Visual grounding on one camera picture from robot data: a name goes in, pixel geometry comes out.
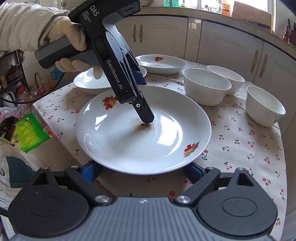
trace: white glove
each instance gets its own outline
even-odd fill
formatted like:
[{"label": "white glove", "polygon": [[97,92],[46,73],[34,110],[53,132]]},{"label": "white glove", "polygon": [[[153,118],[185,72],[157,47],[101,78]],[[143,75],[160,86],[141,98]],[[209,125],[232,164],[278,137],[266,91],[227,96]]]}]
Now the white glove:
[{"label": "white glove", "polygon": [[[73,45],[79,51],[86,49],[85,32],[81,24],[73,23],[68,17],[64,17],[57,21],[49,31],[46,39],[49,42],[55,41],[66,35]],[[80,59],[71,60],[62,58],[55,63],[56,67],[62,72],[87,71],[94,68],[94,77],[99,79],[102,77],[103,70],[99,65],[87,64]]]}]

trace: white plate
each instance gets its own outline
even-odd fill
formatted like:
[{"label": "white plate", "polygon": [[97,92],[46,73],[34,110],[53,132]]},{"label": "white plate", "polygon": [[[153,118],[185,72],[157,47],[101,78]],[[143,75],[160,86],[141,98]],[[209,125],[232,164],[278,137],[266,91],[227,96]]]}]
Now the white plate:
[{"label": "white plate", "polygon": [[106,91],[79,113],[75,132],[81,148],[101,165],[135,175],[170,172],[195,160],[211,136],[204,110],[170,89],[141,85],[141,90],[154,113],[151,124],[143,124],[132,105],[119,104],[113,90]]},{"label": "white plate", "polygon": [[[147,74],[147,70],[141,66],[139,66],[139,68],[141,70],[142,75],[145,77]],[[102,77],[97,80],[94,77],[93,68],[78,74],[75,77],[73,83],[76,87],[78,87],[85,93],[91,95],[98,95],[111,89],[111,86],[105,73],[103,72]]]},{"label": "white plate", "polygon": [[183,59],[161,54],[141,55],[136,60],[151,74],[176,74],[187,66]]}]

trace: table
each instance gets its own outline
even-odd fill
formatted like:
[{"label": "table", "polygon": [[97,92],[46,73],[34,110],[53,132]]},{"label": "table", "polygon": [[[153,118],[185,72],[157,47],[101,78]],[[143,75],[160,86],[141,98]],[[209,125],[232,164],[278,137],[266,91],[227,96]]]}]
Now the table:
[{"label": "table", "polygon": [[[190,68],[206,69],[205,65],[187,63]],[[145,80],[149,85],[185,94],[181,72],[166,77],[147,74]],[[280,240],[287,205],[286,164],[281,133],[278,124],[266,128],[250,119],[245,110],[248,85],[252,83],[245,82],[235,95],[226,96],[217,106],[202,106],[211,121],[212,136],[207,149],[195,162],[202,167],[214,166],[222,172],[233,172],[237,167],[247,169],[278,208],[278,218],[271,235],[275,240]],[[76,140],[75,122],[81,108],[93,97],[71,83],[33,105],[44,124],[81,165],[90,158]],[[174,198],[192,185],[182,169],[161,175],[136,176],[105,168],[98,180],[114,195],[124,196]]]}]

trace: white cabinet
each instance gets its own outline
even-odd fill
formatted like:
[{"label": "white cabinet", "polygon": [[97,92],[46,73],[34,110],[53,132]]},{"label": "white cabinet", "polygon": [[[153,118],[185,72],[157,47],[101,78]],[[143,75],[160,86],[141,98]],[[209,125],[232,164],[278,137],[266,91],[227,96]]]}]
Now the white cabinet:
[{"label": "white cabinet", "polygon": [[198,49],[200,47],[201,31],[202,20],[198,18],[189,17],[184,59],[192,62],[197,61]]},{"label": "white cabinet", "polygon": [[184,58],[188,18],[132,16],[116,26],[135,56],[157,53]]},{"label": "white cabinet", "polygon": [[271,93],[285,107],[286,115],[279,120],[283,135],[296,113],[296,61],[265,43],[254,84]]},{"label": "white cabinet", "polygon": [[230,69],[253,82],[264,42],[244,32],[203,21],[197,62]]}]

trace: blue part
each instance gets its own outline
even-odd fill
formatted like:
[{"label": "blue part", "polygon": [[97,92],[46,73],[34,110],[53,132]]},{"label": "blue part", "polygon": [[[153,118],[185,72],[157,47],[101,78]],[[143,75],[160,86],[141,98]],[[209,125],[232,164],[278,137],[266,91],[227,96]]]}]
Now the blue part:
[{"label": "blue part", "polygon": [[192,163],[183,167],[185,176],[194,184],[203,177],[203,173]]},{"label": "blue part", "polygon": [[98,178],[102,170],[103,166],[94,160],[91,160],[89,163],[80,168],[81,175],[91,183]]},{"label": "blue part", "polygon": [[136,71],[136,69],[133,69],[132,72],[133,72],[133,76],[135,78],[137,85],[146,85],[147,84],[140,71]]},{"label": "blue part", "polygon": [[[61,78],[63,72],[59,71],[57,68],[54,68],[54,70],[50,74],[53,81],[58,81]],[[56,90],[64,87],[65,85],[65,78],[62,78],[61,82],[57,85]]]}]

